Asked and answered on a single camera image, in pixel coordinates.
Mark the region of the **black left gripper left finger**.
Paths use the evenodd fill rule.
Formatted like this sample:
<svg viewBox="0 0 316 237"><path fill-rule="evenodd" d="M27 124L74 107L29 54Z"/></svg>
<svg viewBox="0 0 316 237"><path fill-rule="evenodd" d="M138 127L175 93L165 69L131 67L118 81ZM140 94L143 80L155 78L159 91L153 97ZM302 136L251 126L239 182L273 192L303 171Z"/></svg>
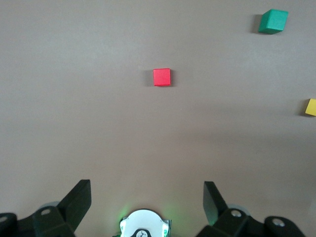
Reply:
<svg viewBox="0 0 316 237"><path fill-rule="evenodd" d="M74 237L92 203L90 180L80 180L56 205L46 205L29 217L0 214L2 237Z"/></svg>

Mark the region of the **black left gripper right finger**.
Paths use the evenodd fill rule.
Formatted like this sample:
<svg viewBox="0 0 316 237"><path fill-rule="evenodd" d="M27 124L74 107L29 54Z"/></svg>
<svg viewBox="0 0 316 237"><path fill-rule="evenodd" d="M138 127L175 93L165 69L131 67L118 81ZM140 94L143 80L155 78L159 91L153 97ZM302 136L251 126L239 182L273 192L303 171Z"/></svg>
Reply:
<svg viewBox="0 0 316 237"><path fill-rule="evenodd" d="M208 220L198 237L304 237L291 220L268 216L261 223L239 208L230 208L214 182L205 181L203 208Z"/></svg>

